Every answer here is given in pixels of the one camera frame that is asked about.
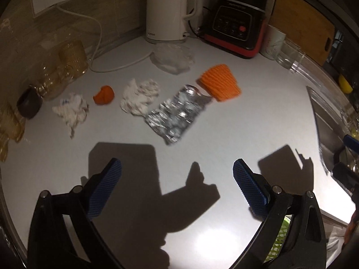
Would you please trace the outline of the white tissue blue print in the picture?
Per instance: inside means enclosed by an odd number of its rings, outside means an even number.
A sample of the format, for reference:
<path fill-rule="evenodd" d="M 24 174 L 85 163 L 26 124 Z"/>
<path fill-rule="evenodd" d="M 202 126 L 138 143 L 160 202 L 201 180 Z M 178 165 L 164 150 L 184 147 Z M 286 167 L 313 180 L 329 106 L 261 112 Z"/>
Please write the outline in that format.
<path fill-rule="evenodd" d="M 54 106 L 52 111 L 63 120 L 72 139 L 76 127 L 86 121 L 89 106 L 82 95 L 70 93 L 69 98 L 61 99 L 60 104 Z"/>

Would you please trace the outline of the orange foam fruit net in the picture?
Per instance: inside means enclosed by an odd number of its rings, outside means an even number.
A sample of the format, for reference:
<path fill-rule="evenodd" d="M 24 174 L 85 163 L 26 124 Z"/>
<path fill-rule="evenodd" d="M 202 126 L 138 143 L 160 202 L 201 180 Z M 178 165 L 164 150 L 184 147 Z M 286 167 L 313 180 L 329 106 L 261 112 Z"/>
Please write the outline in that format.
<path fill-rule="evenodd" d="M 242 93 L 237 80 L 226 64 L 211 67 L 197 79 L 197 82 L 219 102 L 231 100 Z"/>

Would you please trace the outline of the orange peel piece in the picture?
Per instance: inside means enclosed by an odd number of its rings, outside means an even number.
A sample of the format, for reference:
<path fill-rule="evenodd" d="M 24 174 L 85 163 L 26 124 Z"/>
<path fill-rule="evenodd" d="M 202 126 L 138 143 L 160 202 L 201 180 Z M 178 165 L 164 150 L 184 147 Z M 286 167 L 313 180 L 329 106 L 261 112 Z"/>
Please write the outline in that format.
<path fill-rule="evenodd" d="M 114 91 L 110 86 L 102 86 L 100 91 L 93 97 L 96 105 L 110 104 L 115 97 Z"/>

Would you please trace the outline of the silver foil wrapper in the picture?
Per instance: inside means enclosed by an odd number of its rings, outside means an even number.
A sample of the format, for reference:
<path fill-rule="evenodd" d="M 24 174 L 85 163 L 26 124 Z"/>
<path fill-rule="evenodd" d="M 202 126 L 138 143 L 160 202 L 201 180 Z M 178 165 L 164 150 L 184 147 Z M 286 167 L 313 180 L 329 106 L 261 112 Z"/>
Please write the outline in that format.
<path fill-rule="evenodd" d="M 211 96 L 203 95 L 195 86 L 185 85 L 173 98 L 150 111 L 144 121 L 166 145 L 172 145 L 181 139 L 211 102 Z"/>

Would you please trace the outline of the clear plastic bag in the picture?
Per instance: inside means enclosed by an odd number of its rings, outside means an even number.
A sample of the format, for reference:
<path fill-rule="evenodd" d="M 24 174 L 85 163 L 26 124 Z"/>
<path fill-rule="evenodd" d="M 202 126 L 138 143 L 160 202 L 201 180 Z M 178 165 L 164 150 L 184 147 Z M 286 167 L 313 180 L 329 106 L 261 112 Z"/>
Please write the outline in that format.
<path fill-rule="evenodd" d="M 188 72 L 195 63 L 194 54 L 188 47 L 172 43 L 156 44 L 150 60 L 158 69 L 172 75 Z"/>

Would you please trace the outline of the green perforated trash basket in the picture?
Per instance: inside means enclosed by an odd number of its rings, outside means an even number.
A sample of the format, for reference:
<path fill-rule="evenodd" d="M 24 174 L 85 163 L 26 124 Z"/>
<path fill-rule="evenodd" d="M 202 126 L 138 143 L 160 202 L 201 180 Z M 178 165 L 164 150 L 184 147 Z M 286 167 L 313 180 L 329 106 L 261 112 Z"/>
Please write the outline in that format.
<path fill-rule="evenodd" d="M 291 222 L 291 215 L 286 215 L 284 217 L 284 220 L 282 222 L 282 225 L 278 232 L 278 235 L 272 245 L 272 248 L 270 249 L 270 251 L 265 259 L 265 262 L 272 261 L 278 257 L 278 255 L 282 249 L 282 246 L 284 244 L 284 241 L 286 239 L 286 236 L 288 234 L 288 231 L 290 228 L 290 222 Z"/>

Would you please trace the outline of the stainless steel sink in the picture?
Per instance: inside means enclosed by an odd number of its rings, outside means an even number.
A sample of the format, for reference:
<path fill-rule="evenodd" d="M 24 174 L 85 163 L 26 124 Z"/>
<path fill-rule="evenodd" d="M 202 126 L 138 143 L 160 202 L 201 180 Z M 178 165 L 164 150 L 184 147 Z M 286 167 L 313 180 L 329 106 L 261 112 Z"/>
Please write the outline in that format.
<path fill-rule="evenodd" d="M 358 174 L 358 154 L 345 147 L 343 143 L 343 138 L 349 130 L 342 118 L 311 87 L 307 87 L 307 92 L 315 118 L 320 159 L 324 171 L 332 176 L 335 165 L 342 163 Z"/>

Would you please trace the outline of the clear drinking glass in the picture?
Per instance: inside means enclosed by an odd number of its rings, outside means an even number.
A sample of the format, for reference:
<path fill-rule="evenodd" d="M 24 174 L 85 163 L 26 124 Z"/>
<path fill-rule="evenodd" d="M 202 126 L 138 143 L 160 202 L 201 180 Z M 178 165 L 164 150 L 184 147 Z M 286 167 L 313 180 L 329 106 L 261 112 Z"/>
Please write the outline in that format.
<path fill-rule="evenodd" d="M 299 45 L 290 40 L 285 40 L 276 57 L 276 61 L 285 69 L 295 72 L 304 56 L 305 53 Z"/>

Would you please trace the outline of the wooden cutting board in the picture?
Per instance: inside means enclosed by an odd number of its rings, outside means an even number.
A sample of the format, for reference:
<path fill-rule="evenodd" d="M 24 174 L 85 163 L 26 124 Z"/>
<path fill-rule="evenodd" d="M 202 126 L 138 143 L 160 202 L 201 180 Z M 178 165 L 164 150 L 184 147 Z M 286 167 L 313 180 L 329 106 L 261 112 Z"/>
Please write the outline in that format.
<path fill-rule="evenodd" d="M 276 0 L 269 24 L 320 66 L 331 51 L 335 26 L 304 0 Z"/>

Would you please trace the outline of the amber glass cup left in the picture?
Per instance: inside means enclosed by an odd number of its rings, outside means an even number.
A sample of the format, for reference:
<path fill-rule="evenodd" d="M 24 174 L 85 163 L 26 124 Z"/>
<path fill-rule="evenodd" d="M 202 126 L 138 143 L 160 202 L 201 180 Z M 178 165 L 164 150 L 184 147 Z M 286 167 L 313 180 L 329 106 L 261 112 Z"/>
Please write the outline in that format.
<path fill-rule="evenodd" d="M 15 143 L 21 141 L 24 135 L 24 123 L 16 115 L 9 102 L 1 104 L 1 162 L 5 162 L 8 156 L 9 141 Z"/>

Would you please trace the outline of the white patterned mug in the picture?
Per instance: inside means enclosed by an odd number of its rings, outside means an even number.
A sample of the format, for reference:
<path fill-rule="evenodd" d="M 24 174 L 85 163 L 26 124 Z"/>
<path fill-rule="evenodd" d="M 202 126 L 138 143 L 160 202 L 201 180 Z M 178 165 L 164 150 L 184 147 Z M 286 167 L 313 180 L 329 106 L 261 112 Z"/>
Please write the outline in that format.
<path fill-rule="evenodd" d="M 267 25 L 259 54 L 265 58 L 268 58 L 269 60 L 275 60 L 282 48 L 285 39 L 286 34 L 284 32 L 271 25 Z"/>

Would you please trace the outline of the dark brown small jar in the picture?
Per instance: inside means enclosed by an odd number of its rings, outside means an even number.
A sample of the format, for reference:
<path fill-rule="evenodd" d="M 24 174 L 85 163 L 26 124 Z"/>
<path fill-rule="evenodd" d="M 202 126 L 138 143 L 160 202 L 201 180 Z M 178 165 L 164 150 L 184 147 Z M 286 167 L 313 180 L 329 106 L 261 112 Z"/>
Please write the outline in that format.
<path fill-rule="evenodd" d="M 43 100 L 33 86 L 29 86 L 20 96 L 16 107 L 20 115 L 32 119 L 39 112 Z"/>

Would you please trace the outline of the red black blender base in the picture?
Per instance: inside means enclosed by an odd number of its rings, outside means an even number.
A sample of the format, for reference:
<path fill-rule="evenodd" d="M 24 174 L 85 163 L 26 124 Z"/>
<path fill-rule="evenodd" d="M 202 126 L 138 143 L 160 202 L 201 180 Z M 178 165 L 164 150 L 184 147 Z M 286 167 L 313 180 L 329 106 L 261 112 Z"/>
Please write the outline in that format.
<path fill-rule="evenodd" d="M 216 0 L 204 18 L 201 39 L 242 58 L 259 52 L 267 0 Z"/>

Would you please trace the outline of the amber ribbed glass cup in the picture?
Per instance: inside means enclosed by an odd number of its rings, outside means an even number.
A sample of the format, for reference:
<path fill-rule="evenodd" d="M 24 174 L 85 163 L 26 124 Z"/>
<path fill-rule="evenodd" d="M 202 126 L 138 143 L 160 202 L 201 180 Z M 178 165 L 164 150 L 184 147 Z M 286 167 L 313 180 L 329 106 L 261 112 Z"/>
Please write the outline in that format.
<path fill-rule="evenodd" d="M 65 42 L 58 51 L 60 61 L 75 80 L 88 70 L 88 58 L 81 40 Z"/>

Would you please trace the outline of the white electric kettle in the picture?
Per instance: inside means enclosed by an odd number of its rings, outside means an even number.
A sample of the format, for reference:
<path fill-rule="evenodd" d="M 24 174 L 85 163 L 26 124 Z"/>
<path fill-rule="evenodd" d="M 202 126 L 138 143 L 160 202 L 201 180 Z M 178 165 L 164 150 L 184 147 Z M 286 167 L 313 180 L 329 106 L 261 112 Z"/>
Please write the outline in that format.
<path fill-rule="evenodd" d="M 146 33 L 148 42 L 182 43 L 189 36 L 187 22 L 201 15 L 203 0 L 194 0 L 193 12 L 188 0 L 147 0 Z"/>

